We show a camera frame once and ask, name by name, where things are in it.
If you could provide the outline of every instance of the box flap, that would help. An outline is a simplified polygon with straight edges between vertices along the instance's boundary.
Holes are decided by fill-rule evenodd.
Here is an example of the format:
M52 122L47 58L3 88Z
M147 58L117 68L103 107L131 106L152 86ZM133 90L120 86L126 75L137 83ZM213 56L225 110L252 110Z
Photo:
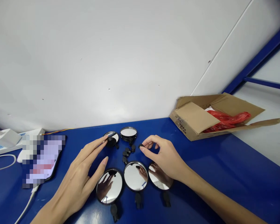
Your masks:
M228 93L223 93L224 97L215 100L212 102L212 105L231 116L235 116L241 112L249 112L251 114L251 117L248 120L245 120L243 123L248 123L251 119L259 115L260 113L264 112L265 110L255 106L254 104L251 104L247 101L241 100L233 95L230 95Z
M278 123L280 123L280 118L258 121L258 122L252 123L250 125L245 125L245 126L241 126L241 127L226 129L226 130L217 131L217 132L210 132L210 133L236 132L236 131L240 131L240 130L249 130L249 129L259 128L259 127L264 127L264 126L271 126L271 125L275 125Z
M216 100L218 97L223 95L222 94L217 94L217 95L206 95L206 96L183 96L177 99L177 103L175 106L175 109L178 109L182 107L183 105L187 104L188 102L193 102L196 105L200 107L204 107L214 100Z
M186 105L177 109L176 112L198 134L220 122L217 118L210 115L208 112L193 102L187 103Z

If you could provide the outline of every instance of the white charger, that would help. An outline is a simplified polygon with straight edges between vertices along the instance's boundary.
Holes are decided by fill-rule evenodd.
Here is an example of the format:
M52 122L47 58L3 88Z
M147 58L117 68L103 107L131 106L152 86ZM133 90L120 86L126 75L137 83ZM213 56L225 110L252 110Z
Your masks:
M11 129L5 129L0 131L0 145L6 148L15 146L22 136Z

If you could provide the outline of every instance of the power strip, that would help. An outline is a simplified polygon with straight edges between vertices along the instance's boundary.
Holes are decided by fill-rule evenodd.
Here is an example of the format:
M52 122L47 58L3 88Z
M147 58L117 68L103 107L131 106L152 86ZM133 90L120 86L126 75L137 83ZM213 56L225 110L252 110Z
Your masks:
M32 131L20 133L19 135L21 135L21 136L24 136L24 135L41 135L41 134L44 134L44 133L45 133L45 130L42 129L42 128L39 128L39 129L35 129L35 130L32 130ZM11 152L11 151L14 151L14 150L18 150L22 147L23 147L22 139L13 147L6 148L6 147L3 147L3 146L0 145L0 154Z

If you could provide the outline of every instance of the forearm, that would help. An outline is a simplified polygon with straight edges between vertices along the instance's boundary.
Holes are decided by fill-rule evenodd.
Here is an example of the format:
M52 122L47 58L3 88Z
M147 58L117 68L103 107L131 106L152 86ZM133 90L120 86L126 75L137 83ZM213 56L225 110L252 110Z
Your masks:
M201 178L192 169L185 169L187 178L182 181L198 194L226 223L266 223Z
M65 211L52 199L42 207L31 224L63 224L67 218Z

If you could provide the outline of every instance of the right hand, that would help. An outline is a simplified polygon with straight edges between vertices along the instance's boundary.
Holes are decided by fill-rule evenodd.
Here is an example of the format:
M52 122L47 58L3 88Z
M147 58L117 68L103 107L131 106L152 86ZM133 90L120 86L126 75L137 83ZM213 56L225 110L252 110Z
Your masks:
M150 151L153 144L156 144L155 149L160 147L158 154ZM140 150L144 155L155 163L172 179L183 181L185 171L191 170L182 160L172 142L163 139L157 135L151 135L142 143L145 147L140 146Z

